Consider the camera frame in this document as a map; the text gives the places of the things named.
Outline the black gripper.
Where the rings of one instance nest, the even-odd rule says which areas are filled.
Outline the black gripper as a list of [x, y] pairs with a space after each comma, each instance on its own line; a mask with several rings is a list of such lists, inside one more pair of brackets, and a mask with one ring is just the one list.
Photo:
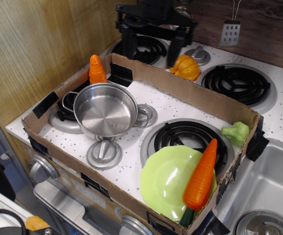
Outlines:
[[132, 59], [137, 34], [170, 41], [167, 66], [172, 67], [180, 51], [190, 44], [197, 22], [176, 12], [172, 0], [143, 0], [136, 5], [117, 5], [116, 28], [122, 34], [122, 53]]

